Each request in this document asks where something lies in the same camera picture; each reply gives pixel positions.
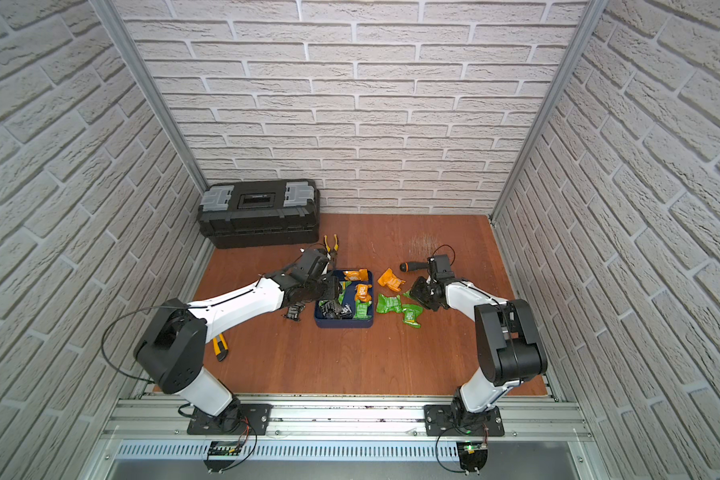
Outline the black checkered cookie packet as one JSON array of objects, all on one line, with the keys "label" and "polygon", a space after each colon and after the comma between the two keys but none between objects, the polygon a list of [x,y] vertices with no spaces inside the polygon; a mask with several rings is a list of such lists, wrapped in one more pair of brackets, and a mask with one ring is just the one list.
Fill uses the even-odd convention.
[{"label": "black checkered cookie packet", "polygon": [[297,303],[290,305],[284,317],[288,320],[292,320],[294,322],[300,322],[301,321],[301,313],[304,311],[306,305],[304,303]]}]

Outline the green cookie packet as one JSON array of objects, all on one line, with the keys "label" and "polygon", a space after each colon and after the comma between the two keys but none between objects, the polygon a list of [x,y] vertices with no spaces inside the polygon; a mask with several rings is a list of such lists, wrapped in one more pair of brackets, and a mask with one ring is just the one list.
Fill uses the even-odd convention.
[{"label": "green cookie packet", "polygon": [[419,329],[421,325],[417,321],[418,317],[423,313],[423,307],[417,304],[403,304],[403,323],[413,328]]},{"label": "green cookie packet", "polygon": [[402,301],[399,295],[379,295],[376,304],[376,312],[379,314],[401,313],[403,311]]}]

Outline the large orange cookie packet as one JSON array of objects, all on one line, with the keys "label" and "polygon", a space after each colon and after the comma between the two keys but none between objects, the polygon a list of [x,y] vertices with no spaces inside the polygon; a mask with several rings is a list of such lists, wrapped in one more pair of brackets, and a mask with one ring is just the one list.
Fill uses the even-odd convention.
[{"label": "large orange cookie packet", "polygon": [[382,287],[392,290],[393,292],[400,293],[402,285],[405,281],[395,275],[391,268],[388,268],[378,278],[377,283]]}]

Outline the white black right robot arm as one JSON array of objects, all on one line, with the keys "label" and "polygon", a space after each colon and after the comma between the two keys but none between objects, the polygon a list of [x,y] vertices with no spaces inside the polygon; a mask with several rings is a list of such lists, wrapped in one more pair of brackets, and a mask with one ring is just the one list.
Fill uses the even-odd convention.
[{"label": "white black right robot arm", "polygon": [[454,309],[474,321],[478,369],[451,401],[449,426],[487,424],[499,399],[548,369],[548,356],[528,302],[491,295],[466,280],[419,277],[410,297],[424,308]]}]

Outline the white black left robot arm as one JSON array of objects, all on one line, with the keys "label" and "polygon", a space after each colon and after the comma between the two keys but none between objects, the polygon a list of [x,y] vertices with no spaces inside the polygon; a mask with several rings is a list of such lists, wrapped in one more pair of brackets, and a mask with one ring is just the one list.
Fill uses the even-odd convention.
[{"label": "white black left robot arm", "polygon": [[169,300],[157,307],[133,356],[163,393],[180,396],[216,428],[233,433],[243,422],[239,402],[205,367],[206,345],[260,315],[286,308],[297,320],[306,304],[337,299],[333,264],[327,248],[306,249],[282,269],[223,295],[190,303]]}]

